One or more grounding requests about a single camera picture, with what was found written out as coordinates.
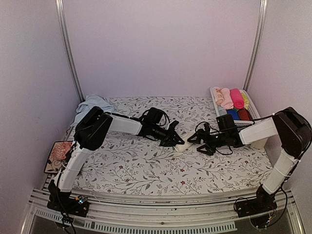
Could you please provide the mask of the cream white towel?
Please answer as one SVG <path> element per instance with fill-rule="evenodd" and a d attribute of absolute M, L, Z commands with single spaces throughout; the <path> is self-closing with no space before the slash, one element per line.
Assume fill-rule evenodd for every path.
<path fill-rule="evenodd" d="M 187 149 L 189 149 L 193 143 L 188 142 L 188 138 L 190 138 L 193 134 L 195 133 L 195 131 L 190 131 L 187 134 L 184 134 L 181 138 L 184 141 L 184 144 L 177 144 L 174 149 L 178 152 L 178 153 L 182 153 L 184 151 L 186 151 Z"/>

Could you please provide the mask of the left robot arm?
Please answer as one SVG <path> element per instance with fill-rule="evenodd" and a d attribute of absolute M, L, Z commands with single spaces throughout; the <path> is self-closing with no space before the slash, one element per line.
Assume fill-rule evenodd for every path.
<path fill-rule="evenodd" d="M 69 196 L 74 180 L 87 157 L 102 146 L 108 132 L 122 132 L 148 138 L 159 141 L 163 147 L 183 145 L 184 140 L 175 131 L 179 123 L 177 120 L 169 122 L 166 128 L 159 124 L 166 116 L 164 111 L 154 107 L 140 117 L 128 117 L 105 112 L 98 106 L 93 107 L 77 124 L 74 141 L 65 161 L 49 183 L 50 201 L 63 212 L 72 208 L 72 199 Z"/>

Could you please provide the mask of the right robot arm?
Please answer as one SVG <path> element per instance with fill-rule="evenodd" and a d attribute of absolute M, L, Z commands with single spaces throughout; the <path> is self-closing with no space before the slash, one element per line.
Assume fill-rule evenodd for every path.
<path fill-rule="evenodd" d="M 217 149 L 251 145 L 257 141 L 275 138 L 280 143 L 280 154 L 268 177 L 256 190 L 255 198 L 241 198 L 234 204 L 239 217 L 260 214 L 277 208 L 275 194 L 293 174 L 297 164 L 312 143 L 312 127 L 294 108 L 288 107 L 255 123 L 239 129 L 232 115 L 216 119 L 218 130 L 205 122 L 202 129 L 187 139 L 198 144 L 197 151 L 212 156 Z"/>

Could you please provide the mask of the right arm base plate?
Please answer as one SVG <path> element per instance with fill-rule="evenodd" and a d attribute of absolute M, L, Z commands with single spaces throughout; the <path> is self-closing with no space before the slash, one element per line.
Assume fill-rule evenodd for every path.
<path fill-rule="evenodd" d="M 276 208 L 277 204 L 274 195 L 269 197 L 256 197 L 253 199 L 240 197 L 234 203 L 234 211 L 237 212 L 238 217 L 257 215 L 273 211 Z"/>

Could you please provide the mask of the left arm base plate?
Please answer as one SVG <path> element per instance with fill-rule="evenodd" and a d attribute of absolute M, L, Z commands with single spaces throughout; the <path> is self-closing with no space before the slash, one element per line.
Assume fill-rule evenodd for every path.
<path fill-rule="evenodd" d="M 63 214 L 86 217 L 89 211 L 90 203 L 84 201 L 80 203 L 80 199 L 70 198 L 66 196 L 50 196 L 47 208 L 61 212 Z"/>

